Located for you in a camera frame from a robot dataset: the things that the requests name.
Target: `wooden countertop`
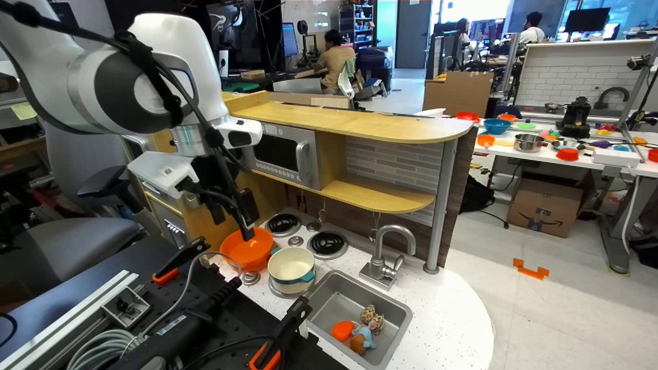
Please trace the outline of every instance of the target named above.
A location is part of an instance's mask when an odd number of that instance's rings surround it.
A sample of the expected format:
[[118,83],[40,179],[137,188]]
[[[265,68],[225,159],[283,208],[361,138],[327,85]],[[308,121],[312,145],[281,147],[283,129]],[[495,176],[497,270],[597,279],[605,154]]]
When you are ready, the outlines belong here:
[[302,104],[283,104],[265,95],[237,99],[230,115],[262,122],[291,125],[337,135],[364,138],[391,144],[437,144],[451,142],[471,129],[471,122],[456,118],[401,117],[361,110],[339,110]]

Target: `chair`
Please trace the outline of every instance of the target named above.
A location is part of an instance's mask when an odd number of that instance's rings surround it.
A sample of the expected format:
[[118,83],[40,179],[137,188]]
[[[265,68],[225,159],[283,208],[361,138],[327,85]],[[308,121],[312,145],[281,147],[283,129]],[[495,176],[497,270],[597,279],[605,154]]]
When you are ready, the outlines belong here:
[[[78,135],[54,125],[42,129],[50,174],[67,198],[94,211],[106,204],[97,195],[118,190],[127,197],[127,180],[118,179],[127,150],[118,135]],[[140,233],[140,224],[123,217],[64,217],[36,224],[21,232],[13,246],[0,255],[0,286],[19,284],[27,293],[44,291],[111,256]]]

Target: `monitor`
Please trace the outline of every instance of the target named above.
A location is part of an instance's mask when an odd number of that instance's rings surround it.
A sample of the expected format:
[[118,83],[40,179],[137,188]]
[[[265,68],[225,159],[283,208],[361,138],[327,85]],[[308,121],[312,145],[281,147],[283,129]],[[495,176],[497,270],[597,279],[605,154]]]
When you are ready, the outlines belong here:
[[283,37],[283,55],[286,57],[297,55],[294,24],[291,22],[283,22],[281,31],[283,31],[281,32],[281,37]]
[[600,32],[608,22],[611,7],[578,7],[566,22],[568,32]]

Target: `toy stove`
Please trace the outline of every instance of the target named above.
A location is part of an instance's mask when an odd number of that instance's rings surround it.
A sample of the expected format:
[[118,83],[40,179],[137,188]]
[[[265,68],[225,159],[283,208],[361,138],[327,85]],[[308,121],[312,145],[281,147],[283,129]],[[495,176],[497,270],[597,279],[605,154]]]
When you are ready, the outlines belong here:
[[279,249],[302,246],[323,260],[340,256],[349,246],[343,233],[323,229],[318,220],[297,211],[275,213],[262,226],[273,233]]

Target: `cabinet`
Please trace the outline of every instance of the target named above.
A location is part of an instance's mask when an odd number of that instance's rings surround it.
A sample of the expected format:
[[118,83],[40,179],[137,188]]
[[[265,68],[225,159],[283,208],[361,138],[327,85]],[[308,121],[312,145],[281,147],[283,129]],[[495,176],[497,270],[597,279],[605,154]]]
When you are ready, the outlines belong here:
[[340,5],[340,35],[359,46],[376,46],[376,0],[346,0]]

